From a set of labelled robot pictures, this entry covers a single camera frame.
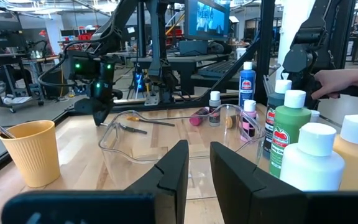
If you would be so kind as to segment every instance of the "human hand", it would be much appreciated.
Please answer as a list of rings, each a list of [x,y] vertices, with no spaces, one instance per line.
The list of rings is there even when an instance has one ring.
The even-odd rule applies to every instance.
[[[339,92],[349,86],[358,86],[358,69],[321,70],[314,75],[314,79],[321,83],[321,88],[311,94],[314,100],[328,95],[339,98]]]

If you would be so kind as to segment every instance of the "clear plastic container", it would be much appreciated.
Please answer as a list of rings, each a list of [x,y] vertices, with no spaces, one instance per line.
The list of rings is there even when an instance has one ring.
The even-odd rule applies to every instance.
[[[188,141],[190,153],[188,200],[202,198],[211,200],[216,197],[209,162],[210,142],[220,142],[251,162],[259,163],[265,136],[263,126],[246,115],[240,107],[221,105],[216,109],[221,113],[220,125],[212,127],[209,125],[208,118],[214,116],[214,113],[191,116],[198,109],[119,113],[110,122],[99,142],[114,189],[120,190],[130,186],[182,139]],[[130,117],[171,123],[175,126],[133,121],[129,120]],[[189,122],[190,118],[200,118],[204,121],[199,126],[193,126]],[[242,129],[242,118],[255,127],[254,137],[249,137]],[[147,134],[126,131],[122,125],[147,131]]]

